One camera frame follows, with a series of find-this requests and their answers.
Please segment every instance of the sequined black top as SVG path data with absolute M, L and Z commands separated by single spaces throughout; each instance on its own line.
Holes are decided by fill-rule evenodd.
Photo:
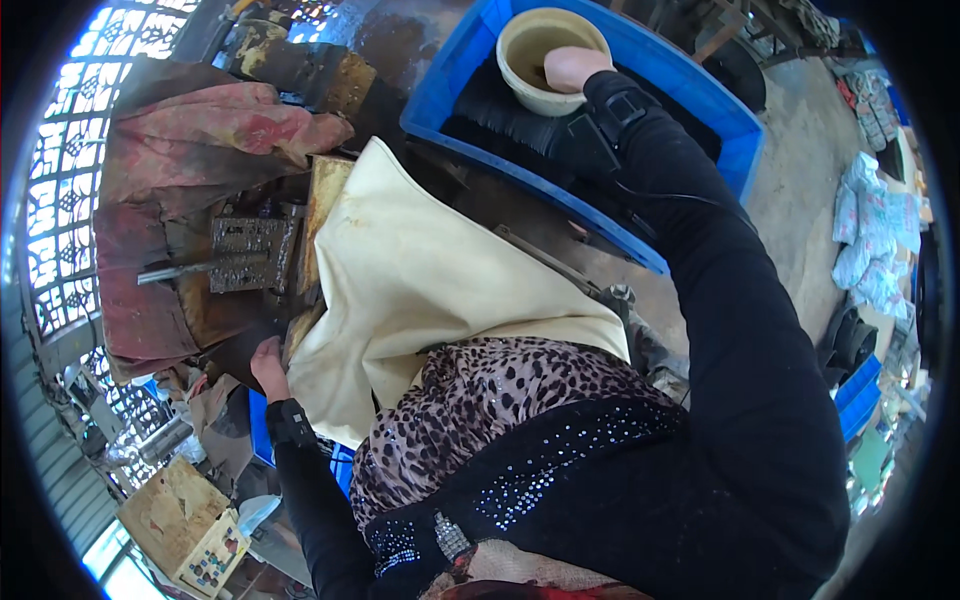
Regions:
M 585 93 L 598 103 L 631 85 L 599 73 Z M 279 444 L 284 502 L 321 598 L 416 598 L 448 566 L 438 512 L 472 542 L 502 538 L 658 600 L 805 599 L 837 566 L 850 521 L 843 437 L 773 262 L 714 164 L 664 111 L 651 108 L 619 152 L 631 189 L 727 208 L 620 199 L 657 231 L 677 289 L 688 416 L 660 431 L 630 397 L 550 410 L 425 500 L 372 521 L 372 552 L 323 456 Z

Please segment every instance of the rusty metal plate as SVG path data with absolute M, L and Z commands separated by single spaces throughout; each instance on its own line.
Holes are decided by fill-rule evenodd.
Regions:
M 210 271 L 210 291 L 283 293 L 299 224 L 299 219 L 214 219 L 213 254 L 219 264 Z

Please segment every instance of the hand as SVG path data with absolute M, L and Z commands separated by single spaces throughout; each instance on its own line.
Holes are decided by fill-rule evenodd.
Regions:
M 543 60 L 546 82 L 564 94 L 582 92 L 591 75 L 615 70 L 613 63 L 604 53 L 575 46 L 554 48 L 546 53 Z
M 250 371 L 263 388 L 268 404 L 291 396 L 287 373 L 280 365 L 280 336 L 260 342 L 250 359 Z

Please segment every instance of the rusty machine part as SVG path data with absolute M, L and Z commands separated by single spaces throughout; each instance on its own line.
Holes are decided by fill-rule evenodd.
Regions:
M 346 46 L 287 40 L 292 20 L 259 3 L 241 15 L 224 49 L 231 75 L 272 84 L 300 96 L 313 112 L 355 116 L 376 77 Z
M 136 278 L 137 284 L 206 271 L 210 292 L 214 294 L 264 289 L 285 294 L 291 255 L 297 245 L 305 207 L 288 203 L 281 206 L 282 219 L 215 218 L 211 259 L 141 273 Z

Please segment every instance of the wrist strap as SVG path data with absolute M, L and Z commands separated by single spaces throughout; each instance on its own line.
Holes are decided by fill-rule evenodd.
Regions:
M 317 445 L 317 436 L 303 407 L 294 398 L 268 404 L 265 417 L 271 446 L 283 442 L 293 442 L 300 447 Z
M 660 106 L 653 96 L 622 73 L 597 73 L 588 80 L 586 88 L 593 100 L 606 97 L 602 102 L 591 102 L 590 109 L 593 120 L 614 150 L 619 149 L 626 130 L 645 117 L 649 108 Z

